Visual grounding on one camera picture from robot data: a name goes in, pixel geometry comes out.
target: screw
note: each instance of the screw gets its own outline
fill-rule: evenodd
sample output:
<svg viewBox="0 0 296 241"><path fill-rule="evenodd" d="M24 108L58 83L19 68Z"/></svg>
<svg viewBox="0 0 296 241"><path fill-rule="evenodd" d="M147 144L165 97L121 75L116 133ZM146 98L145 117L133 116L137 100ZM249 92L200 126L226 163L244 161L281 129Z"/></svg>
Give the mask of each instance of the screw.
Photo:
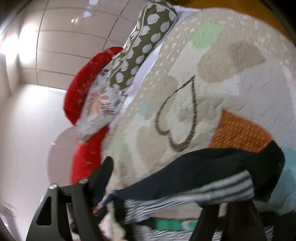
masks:
<svg viewBox="0 0 296 241"><path fill-rule="evenodd" d="M79 183L80 184L86 184L86 183L88 183L88 181L89 180L87 178L82 178L82 179L79 180Z"/></svg>
<svg viewBox="0 0 296 241"><path fill-rule="evenodd" d="M49 186L49 189L54 190L54 189L56 189L57 187L58 187L58 185L57 185L56 183L54 183L54 184L51 184L51 185Z"/></svg>

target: orange patch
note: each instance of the orange patch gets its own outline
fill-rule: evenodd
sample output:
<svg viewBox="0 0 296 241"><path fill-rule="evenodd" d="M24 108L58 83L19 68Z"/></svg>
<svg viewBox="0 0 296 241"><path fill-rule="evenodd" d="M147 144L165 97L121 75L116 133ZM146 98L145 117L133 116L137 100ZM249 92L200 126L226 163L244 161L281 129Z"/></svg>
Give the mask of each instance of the orange patch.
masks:
<svg viewBox="0 0 296 241"><path fill-rule="evenodd" d="M258 153L271 141L271 135L262 127L227 110L222 110L219 127L209 147L231 147Z"/></svg>

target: light green spot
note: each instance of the light green spot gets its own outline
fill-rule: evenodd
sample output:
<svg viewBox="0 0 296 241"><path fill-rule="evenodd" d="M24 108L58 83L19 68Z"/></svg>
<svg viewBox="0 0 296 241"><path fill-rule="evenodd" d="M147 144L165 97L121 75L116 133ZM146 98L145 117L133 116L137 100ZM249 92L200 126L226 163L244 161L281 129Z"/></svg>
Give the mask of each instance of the light green spot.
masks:
<svg viewBox="0 0 296 241"><path fill-rule="evenodd" d="M193 34L191 42L197 49L207 48L217 41L217 34L224 26L217 23L206 22L201 24Z"/></svg>

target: white wall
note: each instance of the white wall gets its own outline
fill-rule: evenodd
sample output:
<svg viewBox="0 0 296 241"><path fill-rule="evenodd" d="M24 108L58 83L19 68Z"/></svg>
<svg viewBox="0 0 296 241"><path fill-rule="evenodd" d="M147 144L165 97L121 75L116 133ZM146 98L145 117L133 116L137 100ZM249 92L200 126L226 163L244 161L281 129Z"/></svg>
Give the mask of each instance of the white wall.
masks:
<svg viewBox="0 0 296 241"><path fill-rule="evenodd" d="M0 113L0 202L13 210L21 239L49 183L51 143L70 122L62 109L65 91L23 85Z"/></svg>

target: striped fabric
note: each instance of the striped fabric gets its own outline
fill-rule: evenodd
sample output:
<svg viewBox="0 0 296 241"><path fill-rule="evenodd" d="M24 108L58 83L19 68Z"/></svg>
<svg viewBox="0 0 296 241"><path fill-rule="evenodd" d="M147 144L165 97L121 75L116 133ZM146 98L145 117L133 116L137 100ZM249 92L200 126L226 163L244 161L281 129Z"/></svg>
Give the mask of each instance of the striped fabric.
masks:
<svg viewBox="0 0 296 241"><path fill-rule="evenodd" d="M176 207L188 202L198 204L220 204L253 198L254 187L248 171L212 182L200 188L178 193L158 200L139 201L127 199L125 223L148 219L151 214L164 208Z"/></svg>
<svg viewBox="0 0 296 241"><path fill-rule="evenodd" d="M264 228L267 241L271 241L273 237L273 226ZM158 231L149 228L148 226L136 225L133 227L135 238L137 241L187 241L189 240L192 231ZM222 231L215 232L212 241L219 241L222 236Z"/></svg>

